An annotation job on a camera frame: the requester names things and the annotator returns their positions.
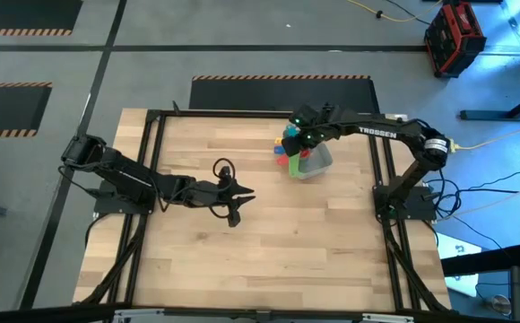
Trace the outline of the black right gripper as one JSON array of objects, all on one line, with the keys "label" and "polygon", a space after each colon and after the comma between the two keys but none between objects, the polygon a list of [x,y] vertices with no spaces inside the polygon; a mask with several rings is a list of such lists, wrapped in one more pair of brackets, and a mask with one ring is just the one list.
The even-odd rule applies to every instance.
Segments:
[{"label": "black right gripper", "polygon": [[333,129],[328,125],[333,107],[325,104],[320,109],[302,105],[289,117],[289,121],[297,128],[295,136],[283,137],[281,144],[285,154],[292,157],[301,153],[303,144],[320,144],[333,137]]}]

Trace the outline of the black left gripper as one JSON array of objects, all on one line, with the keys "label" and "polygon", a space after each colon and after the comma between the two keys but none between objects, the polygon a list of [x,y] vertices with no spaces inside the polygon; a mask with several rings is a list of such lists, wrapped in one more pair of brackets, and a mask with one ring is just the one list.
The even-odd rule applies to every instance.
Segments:
[{"label": "black left gripper", "polygon": [[217,184],[206,180],[191,180],[186,188],[186,206],[190,208],[225,206],[232,212],[256,198],[255,196],[234,198],[234,195],[252,194],[255,191],[239,185],[231,176],[220,179]]}]

